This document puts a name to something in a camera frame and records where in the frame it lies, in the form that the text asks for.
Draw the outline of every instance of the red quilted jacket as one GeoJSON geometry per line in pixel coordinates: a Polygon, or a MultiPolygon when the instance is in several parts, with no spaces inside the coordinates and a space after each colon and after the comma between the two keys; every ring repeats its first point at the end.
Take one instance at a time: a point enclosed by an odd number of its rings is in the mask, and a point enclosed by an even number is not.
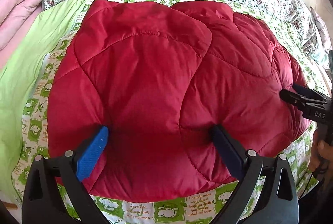
{"type": "Polygon", "coordinates": [[[153,202],[233,181],[208,134],[222,124],[273,157],[309,121],[279,91],[306,85],[267,25],[224,3],[96,0],[72,40],[48,103],[51,157],[98,125],[110,137],[84,185],[92,195],[153,202]]]}

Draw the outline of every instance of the green and white bedsheet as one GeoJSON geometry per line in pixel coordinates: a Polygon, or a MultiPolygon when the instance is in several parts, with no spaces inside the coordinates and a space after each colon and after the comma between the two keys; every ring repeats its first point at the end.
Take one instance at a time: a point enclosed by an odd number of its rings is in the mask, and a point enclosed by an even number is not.
{"type": "MultiPolygon", "coordinates": [[[[48,96],[52,87],[54,75],[66,54],[66,49],[71,43],[74,35],[80,28],[81,22],[94,0],[86,0],[82,12],[77,16],[76,23],[71,31],[63,35],[57,47],[52,53],[46,55],[39,78],[28,99],[22,115],[22,135],[23,147],[20,160],[12,173],[13,185],[19,195],[23,198],[24,187],[27,175],[34,157],[38,154],[49,157],[47,143],[47,105],[48,96]]],[[[139,2],[155,1],[168,6],[181,1],[190,0],[108,0],[116,2],[139,2]]],[[[238,3],[213,0],[227,3],[234,11],[250,14],[257,19],[264,20],[277,37],[278,41],[287,48],[295,59],[299,62],[308,86],[327,94],[327,89],[322,80],[322,76],[316,72],[315,68],[309,62],[303,53],[302,46],[294,25],[282,22],[275,17],[269,16],[262,11],[252,7],[240,5],[238,3]]],[[[315,124],[312,123],[308,130],[294,143],[292,143],[283,152],[287,155],[292,173],[295,179],[297,192],[300,195],[310,176],[307,170],[312,145],[312,135],[315,130],[315,124]]],[[[244,211],[244,217],[248,216],[258,200],[264,179],[262,178],[256,186],[252,198],[244,211]]],[[[312,179],[309,184],[311,189],[317,181],[312,179]]],[[[103,197],[92,196],[100,210],[112,223],[183,223],[183,224],[208,224],[213,217],[221,210],[234,190],[237,182],[221,185],[209,192],[200,193],[185,198],[160,201],[153,203],[132,203],[103,197]]],[[[59,191],[64,200],[69,214],[78,217],[76,214],[66,190],[59,186],[59,191]]]]}

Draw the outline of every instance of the silver screw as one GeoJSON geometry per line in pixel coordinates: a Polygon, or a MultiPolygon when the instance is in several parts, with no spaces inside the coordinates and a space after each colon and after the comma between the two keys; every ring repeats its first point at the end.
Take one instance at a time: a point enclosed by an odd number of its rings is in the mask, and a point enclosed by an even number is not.
{"type": "Polygon", "coordinates": [[[71,157],[73,155],[73,151],[69,150],[65,152],[66,157],[71,157]]]}
{"type": "Polygon", "coordinates": [[[285,154],[280,154],[279,157],[281,160],[287,160],[287,157],[285,154]]]}
{"type": "Polygon", "coordinates": [[[254,150],[248,150],[247,154],[252,157],[255,157],[257,155],[257,153],[254,150]]]}
{"type": "Polygon", "coordinates": [[[35,156],[36,161],[40,161],[41,159],[42,159],[42,156],[40,154],[35,156]]]}

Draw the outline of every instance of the pink blanket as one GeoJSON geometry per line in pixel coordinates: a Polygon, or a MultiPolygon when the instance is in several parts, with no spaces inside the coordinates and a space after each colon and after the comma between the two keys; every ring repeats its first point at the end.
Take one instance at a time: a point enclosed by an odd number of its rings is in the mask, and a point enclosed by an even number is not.
{"type": "Polygon", "coordinates": [[[0,69],[42,11],[42,0],[0,0],[0,69]]]}

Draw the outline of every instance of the dark blue gripper pad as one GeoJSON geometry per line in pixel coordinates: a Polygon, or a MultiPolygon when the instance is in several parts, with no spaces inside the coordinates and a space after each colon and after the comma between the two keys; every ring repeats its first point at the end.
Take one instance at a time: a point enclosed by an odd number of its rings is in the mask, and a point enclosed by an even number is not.
{"type": "Polygon", "coordinates": [[[242,180],[244,178],[244,161],[229,142],[226,135],[218,128],[213,126],[210,129],[210,135],[215,148],[217,149],[222,161],[226,165],[232,177],[242,180]]]}
{"type": "Polygon", "coordinates": [[[108,142],[108,137],[109,130],[106,126],[103,126],[78,160],[76,177],[80,182],[90,176],[108,142]]]}

